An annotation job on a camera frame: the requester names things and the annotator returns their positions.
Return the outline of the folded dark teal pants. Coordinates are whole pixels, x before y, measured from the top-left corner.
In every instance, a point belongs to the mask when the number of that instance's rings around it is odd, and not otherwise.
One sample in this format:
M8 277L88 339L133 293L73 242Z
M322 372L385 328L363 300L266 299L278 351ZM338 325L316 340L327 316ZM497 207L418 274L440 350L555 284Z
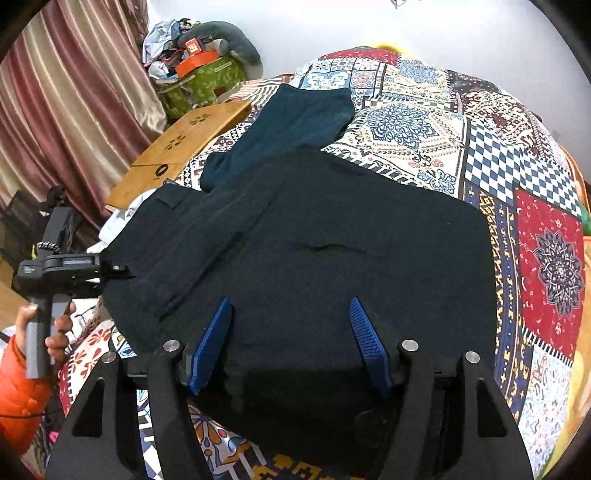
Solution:
M228 151L208 155L199 185L211 192L260 160L298 148L320 150L342 136L355 114L351 91L281 85Z

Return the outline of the black pants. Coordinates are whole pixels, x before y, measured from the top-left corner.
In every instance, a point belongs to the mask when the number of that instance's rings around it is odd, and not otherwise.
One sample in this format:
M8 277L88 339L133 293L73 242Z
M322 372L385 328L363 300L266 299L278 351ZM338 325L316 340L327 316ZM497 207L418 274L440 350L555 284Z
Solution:
M235 317L199 409L353 475L386 415L349 323L353 299L387 347L411 338L494 360L486 217L325 152L270 157L208 193L165 185L101 260L104 305L138 354L197 340L228 300Z

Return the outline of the colourful patchwork bedspread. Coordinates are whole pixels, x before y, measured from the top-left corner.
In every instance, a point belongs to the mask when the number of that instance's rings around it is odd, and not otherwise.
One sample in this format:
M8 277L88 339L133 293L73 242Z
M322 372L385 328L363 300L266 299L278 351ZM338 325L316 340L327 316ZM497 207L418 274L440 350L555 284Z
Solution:
M189 351L204 333L138 354L102 295L98 320L60 375L66 420L48 477L540 476L565 425L586 296L583 207L568 154L531 110L497 85L361 47L319 57L287 77L244 84L236 96L250 101L249 115L161 187L204 192L199 180L208 155L228 151L281 85L348 88L355 107L339 139L320 150L290 152L325 152L464 201L486 217L496 293L493 362L473 350L432 354L411 338L394 347L382 341L393 387L379 390L384 428L363 473L353 475L259 446L201 411L197 397L206 387L193 395L187 379Z

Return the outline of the grey neck pillow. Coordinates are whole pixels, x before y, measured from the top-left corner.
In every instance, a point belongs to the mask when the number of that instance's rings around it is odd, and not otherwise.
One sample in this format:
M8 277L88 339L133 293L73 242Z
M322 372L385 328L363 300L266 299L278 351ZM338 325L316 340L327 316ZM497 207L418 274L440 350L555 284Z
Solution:
M178 47L197 40L202 50L215 51L218 55L231 55L247 65L259 65L260 55L256 47L235 25L225 21L208 21L193 25L176 40Z

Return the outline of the pink striped curtain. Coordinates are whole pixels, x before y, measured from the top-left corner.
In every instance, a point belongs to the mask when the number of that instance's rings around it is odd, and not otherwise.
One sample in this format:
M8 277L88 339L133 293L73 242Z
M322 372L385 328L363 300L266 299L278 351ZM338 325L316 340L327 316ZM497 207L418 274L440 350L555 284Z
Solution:
M142 63L143 1L34 2L1 55L1 203L62 185L92 230L110 189L164 130Z

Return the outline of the yellow pillow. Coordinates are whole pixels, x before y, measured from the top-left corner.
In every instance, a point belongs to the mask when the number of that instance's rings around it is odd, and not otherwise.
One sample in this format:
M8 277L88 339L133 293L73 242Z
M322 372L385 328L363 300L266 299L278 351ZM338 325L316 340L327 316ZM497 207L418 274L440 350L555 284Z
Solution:
M376 49L382 49L382 50L388 50L397 54L404 54L404 50L402 48L400 48L399 46L396 45L391 45L391 44L378 44L375 45L374 48Z

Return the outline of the orange box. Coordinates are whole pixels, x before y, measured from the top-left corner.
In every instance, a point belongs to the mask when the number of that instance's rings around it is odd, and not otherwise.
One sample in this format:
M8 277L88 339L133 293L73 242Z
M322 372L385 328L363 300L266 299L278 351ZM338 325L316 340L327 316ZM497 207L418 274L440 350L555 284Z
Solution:
M191 71L212 63L217 59L218 54L215 51L202 51L194 55L189 55L175 67L175 72L179 78L183 78Z

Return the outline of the green patterned storage bag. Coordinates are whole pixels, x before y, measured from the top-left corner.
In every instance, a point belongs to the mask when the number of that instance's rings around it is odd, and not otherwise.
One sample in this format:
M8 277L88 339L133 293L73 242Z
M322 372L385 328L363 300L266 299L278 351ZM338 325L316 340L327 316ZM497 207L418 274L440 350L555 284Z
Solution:
M242 64L231 56L223 56L179 80L156 85L155 90L167 117L176 120L191 109L214 104L219 96L245 79Z

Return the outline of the orange jacket left sleeve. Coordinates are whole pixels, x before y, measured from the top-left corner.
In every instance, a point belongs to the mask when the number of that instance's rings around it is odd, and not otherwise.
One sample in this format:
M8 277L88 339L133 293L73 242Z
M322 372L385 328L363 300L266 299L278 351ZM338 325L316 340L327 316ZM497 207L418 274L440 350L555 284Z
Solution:
M17 457L28 450L52 395L50 379L27 379L26 362L13 336L1 359L1 438Z

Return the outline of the white cloth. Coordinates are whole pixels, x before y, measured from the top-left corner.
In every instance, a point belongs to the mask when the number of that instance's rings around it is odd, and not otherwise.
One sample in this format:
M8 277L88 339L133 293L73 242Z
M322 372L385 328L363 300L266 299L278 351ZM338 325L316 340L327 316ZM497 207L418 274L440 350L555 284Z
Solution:
M97 254L106 249L122 232L137 209L138 206L135 206L130 207L124 211L117 210L114 212L100 229L98 234L98 242L88 247L86 252L90 254Z

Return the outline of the wooden lap table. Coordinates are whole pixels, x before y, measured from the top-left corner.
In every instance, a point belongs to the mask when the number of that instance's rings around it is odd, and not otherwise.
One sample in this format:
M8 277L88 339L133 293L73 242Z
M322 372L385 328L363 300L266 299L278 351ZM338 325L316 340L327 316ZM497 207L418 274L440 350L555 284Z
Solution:
M106 208L125 210L144 191L175 180L212 139L245 119L250 101L232 101L190 110L160 135L131 165L106 199Z

